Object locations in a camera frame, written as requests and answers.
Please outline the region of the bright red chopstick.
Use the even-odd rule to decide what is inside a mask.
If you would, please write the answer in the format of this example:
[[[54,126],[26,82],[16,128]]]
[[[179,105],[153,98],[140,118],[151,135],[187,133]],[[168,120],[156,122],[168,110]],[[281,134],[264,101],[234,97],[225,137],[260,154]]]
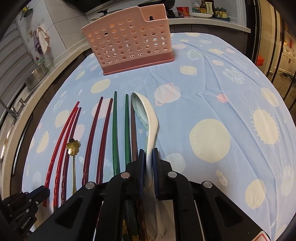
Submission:
[[[73,114],[74,114],[75,108],[76,107],[79,108],[79,104],[80,104],[79,101],[76,102],[76,104],[74,105],[74,108],[72,109],[72,111],[70,112],[70,114],[67,116],[67,120],[65,121],[65,123],[63,125],[63,128],[60,131],[60,135],[59,135],[59,137],[57,139],[57,142],[55,144],[55,147],[54,147],[54,150],[53,150],[53,153],[52,153],[50,162],[49,162],[48,171],[47,171],[47,174],[46,174],[45,187],[47,187],[47,188],[50,187],[50,183],[51,183],[51,178],[52,178],[52,175],[53,175],[53,170],[54,170],[55,162],[56,162],[56,160],[59,161],[59,155],[60,155],[60,151],[61,151],[63,139],[64,139],[65,133],[67,131],[67,127],[69,125],[69,122],[70,122]]]
[[[62,176],[62,167],[63,167],[63,162],[65,158],[65,153],[66,153],[66,144],[69,139],[69,135],[72,130],[72,126],[74,124],[74,120],[76,118],[76,114],[78,111],[78,107],[75,108],[74,114],[69,122],[69,125],[67,127],[67,131],[65,133],[60,155],[59,155],[59,161],[58,161],[58,166],[57,166],[57,171],[56,171],[56,177],[55,177],[55,186],[54,186],[54,199],[53,199],[53,209],[56,211],[56,209],[59,207],[59,189],[60,189],[60,182],[61,182],[61,176]]]

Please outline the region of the chrome sink faucet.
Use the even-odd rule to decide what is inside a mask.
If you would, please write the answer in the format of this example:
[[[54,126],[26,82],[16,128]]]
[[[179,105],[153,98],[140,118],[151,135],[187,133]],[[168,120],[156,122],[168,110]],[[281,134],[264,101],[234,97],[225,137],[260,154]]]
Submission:
[[[4,109],[16,120],[20,113],[22,112],[23,108],[25,107],[26,103],[22,98],[18,100],[18,104],[21,104],[21,107],[16,111],[14,107],[9,108],[1,99],[0,99],[1,105],[4,107]]]

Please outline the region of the brown chopstick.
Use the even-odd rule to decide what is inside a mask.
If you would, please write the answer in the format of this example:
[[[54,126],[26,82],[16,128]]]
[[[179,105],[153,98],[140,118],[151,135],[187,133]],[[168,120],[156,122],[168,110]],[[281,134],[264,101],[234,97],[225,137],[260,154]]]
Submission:
[[[136,124],[135,124],[135,112],[133,105],[130,105],[130,121],[131,121],[131,138],[132,138],[132,161],[137,161],[138,151],[137,151],[137,134],[136,134]]]

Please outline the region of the gold flower-head spoon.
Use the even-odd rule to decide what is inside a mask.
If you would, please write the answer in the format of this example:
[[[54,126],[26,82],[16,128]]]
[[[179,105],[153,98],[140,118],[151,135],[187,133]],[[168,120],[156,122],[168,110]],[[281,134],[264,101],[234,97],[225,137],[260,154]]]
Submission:
[[[68,150],[68,155],[72,157],[72,194],[76,193],[76,156],[79,153],[81,143],[74,138],[69,138],[69,142],[66,144],[66,149]]]

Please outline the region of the dark soy sauce bottle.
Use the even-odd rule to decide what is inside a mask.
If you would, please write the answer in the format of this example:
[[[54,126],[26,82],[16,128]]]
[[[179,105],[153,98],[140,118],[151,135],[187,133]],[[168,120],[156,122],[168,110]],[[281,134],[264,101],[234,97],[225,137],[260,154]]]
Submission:
[[[206,14],[207,13],[207,8],[206,8],[206,4],[204,0],[201,0],[201,4],[200,4],[200,13],[202,14]]]

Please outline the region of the white plate on counter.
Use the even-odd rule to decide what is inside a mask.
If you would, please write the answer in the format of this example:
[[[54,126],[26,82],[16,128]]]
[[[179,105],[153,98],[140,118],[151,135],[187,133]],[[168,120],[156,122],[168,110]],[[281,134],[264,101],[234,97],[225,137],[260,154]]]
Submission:
[[[196,17],[196,18],[211,18],[212,14],[205,14],[205,13],[195,13],[195,12],[189,12],[190,16]]]

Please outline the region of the dark maroon chopstick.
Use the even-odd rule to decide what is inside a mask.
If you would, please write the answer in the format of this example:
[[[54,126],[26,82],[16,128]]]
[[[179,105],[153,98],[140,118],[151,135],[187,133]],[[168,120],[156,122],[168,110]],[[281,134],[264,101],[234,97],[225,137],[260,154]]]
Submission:
[[[79,119],[79,115],[81,113],[81,107],[78,108],[77,113],[74,118],[74,122],[71,128],[71,132],[69,135],[69,140],[66,144],[66,157],[65,163],[63,167],[63,178],[62,178],[62,191],[61,191],[61,203],[64,204],[67,200],[66,192],[67,192],[67,175],[68,175],[68,168],[69,168],[69,159],[72,157],[72,194],[77,191],[76,186],[76,161],[75,157],[79,153],[79,148],[81,146],[78,140],[74,139],[74,133],[76,130],[77,122]]]

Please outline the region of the hanging white towel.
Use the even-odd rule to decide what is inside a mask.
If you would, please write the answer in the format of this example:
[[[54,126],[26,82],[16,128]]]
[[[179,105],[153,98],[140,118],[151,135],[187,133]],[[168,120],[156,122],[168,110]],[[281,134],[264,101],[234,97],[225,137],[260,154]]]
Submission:
[[[37,27],[37,38],[39,40],[43,55],[45,55],[47,52],[50,51],[50,36],[47,34],[42,26]]]

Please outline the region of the red instant noodle cup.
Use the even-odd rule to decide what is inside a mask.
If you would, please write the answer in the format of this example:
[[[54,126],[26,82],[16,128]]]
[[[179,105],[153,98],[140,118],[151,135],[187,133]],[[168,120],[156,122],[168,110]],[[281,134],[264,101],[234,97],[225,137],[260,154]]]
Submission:
[[[176,7],[179,16],[189,16],[189,7],[187,6],[179,6]]]

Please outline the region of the green chopstick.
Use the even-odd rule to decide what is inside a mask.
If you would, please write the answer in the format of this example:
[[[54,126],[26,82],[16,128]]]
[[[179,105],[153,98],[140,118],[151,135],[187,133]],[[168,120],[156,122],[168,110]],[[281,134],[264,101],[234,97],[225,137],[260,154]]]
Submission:
[[[117,136],[117,92],[114,92],[112,116],[112,161],[114,176],[120,173],[118,136]]]
[[[130,150],[130,106],[129,95],[125,95],[125,165],[127,166],[132,161]]]

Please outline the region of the steel bowl on counter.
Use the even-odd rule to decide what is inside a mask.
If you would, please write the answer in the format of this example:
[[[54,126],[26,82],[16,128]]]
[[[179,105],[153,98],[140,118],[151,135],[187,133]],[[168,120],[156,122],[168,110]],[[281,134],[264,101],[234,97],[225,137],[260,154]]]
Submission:
[[[25,80],[26,87],[29,89],[34,89],[47,74],[47,72],[48,69],[44,63],[37,66],[37,68]]]

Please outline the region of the pink perforated utensil holder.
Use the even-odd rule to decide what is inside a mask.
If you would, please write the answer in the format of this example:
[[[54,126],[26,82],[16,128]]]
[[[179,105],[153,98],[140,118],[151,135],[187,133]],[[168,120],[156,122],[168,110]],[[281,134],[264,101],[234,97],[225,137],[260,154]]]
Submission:
[[[163,4],[116,11],[84,26],[82,32],[104,75],[175,59]]]

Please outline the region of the white ceramic soup spoon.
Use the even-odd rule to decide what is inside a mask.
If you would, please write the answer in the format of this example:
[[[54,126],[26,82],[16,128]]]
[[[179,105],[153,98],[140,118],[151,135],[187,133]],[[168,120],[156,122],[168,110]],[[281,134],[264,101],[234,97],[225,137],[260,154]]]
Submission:
[[[132,106],[147,131],[145,185],[149,187],[152,185],[152,150],[154,149],[158,131],[158,119],[152,104],[144,95],[138,92],[132,93]]]

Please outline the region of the blue planet-print tablecloth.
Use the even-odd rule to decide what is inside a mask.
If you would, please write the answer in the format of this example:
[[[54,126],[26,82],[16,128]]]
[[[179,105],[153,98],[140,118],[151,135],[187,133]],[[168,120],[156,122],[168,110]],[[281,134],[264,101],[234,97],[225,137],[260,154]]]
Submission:
[[[81,186],[93,118],[98,116],[89,180],[95,181],[109,101],[117,97],[120,168],[125,169],[125,97],[151,103],[162,159],[189,180],[209,180],[272,240],[295,214],[295,124],[281,95],[242,53],[207,34],[171,35],[175,59],[104,76],[88,56],[54,95],[32,137],[22,190],[43,185],[55,144],[75,104],[81,107],[74,138],[81,144],[69,163],[67,196]]]

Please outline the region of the hanging purple cloth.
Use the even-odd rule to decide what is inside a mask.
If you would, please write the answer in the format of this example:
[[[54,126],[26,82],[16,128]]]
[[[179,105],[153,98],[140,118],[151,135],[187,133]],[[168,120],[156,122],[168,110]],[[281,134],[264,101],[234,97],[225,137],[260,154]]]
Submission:
[[[37,32],[36,31],[33,32],[33,41],[34,41],[34,49],[35,49],[35,51],[39,55],[43,56],[44,53],[42,51],[42,47],[41,47],[41,44],[40,44],[39,39],[37,37]]]

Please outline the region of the dark red wavy chopstick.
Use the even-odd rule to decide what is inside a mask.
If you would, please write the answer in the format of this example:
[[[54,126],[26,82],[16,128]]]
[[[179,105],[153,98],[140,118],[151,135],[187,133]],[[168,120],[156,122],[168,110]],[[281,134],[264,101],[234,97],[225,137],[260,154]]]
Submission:
[[[98,156],[98,163],[97,163],[97,172],[96,172],[96,183],[101,184],[103,182],[103,166],[104,166],[104,156],[105,156],[105,149],[106,149],[106,140],[107,140],[107,131],[108,125],[110,120],[111,108],[112,108],[113,98],[110,99],[108,104],[108,109],[104,121],[101,142],[100,142],[100,149],[99,149],[99,156]]]
[[[90,166],[90,160],[91,160],[92,145],[93,145],[97,120],[98,120],[102,102],[103,102],[103,96],[100,97],[98,106],[96,108],[95,116],[93,118],[91,130],[90,130],[90,134],[87,142],[87,148],[86,148],[85,159],[83,164],[82,186],[84,186],[88,182],[88,178],[89,178],[89,166]]]

